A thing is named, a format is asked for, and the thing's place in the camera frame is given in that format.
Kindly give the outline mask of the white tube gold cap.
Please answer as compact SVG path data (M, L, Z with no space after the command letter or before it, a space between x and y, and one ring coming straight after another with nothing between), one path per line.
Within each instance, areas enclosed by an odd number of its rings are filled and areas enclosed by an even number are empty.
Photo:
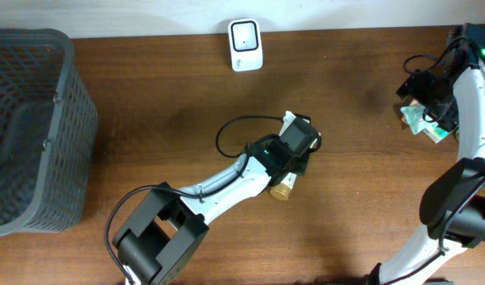
M297 175L295 173L289 173L282 181L276 186L273 186L269 193L277 200L286 201L289 199L296 182Z

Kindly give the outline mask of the teal wet wipes pack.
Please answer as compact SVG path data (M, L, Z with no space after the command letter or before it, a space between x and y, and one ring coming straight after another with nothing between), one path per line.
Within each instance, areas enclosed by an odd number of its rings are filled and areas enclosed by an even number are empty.
M404 115L406 123L409 125L412 133L417 135L427 128L428 123L422 118L425 107L421 105L402 107L400 109Z

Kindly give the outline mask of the green tissue pack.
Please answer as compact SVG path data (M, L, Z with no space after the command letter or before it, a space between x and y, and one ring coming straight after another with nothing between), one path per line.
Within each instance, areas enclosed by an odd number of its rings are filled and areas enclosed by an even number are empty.
M439 143L451 134L450 131L446 131L441 128L437 123L428 124L422 132L426 134L434 143Z

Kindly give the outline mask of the orange tissue pack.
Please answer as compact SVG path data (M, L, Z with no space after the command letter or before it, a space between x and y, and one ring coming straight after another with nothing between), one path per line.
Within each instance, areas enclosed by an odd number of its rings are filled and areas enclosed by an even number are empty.
M421 107L422 105L415 99L413 99L410 104L409 104L410 107Z

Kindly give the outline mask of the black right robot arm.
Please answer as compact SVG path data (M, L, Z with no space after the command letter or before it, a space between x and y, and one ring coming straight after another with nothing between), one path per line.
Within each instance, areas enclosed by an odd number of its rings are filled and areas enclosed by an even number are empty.
M420 225L366 284L428 284L453 257L485 242L485 27L466 23L449 32L442 54L413 70L398 88L423 106L422 117L458 131L456 163L424 192Z

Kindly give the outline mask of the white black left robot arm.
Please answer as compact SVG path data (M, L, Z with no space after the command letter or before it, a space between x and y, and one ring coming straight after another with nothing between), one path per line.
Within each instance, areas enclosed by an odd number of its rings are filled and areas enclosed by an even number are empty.
M310 154L322 143L309 117L288 114L277 134L247 143L235 163L220 173L183 188L166 182L126 194L146 196L105 246L127 284L168 284L185 267L210 223L237 203L260 195L290 173L302 175Z

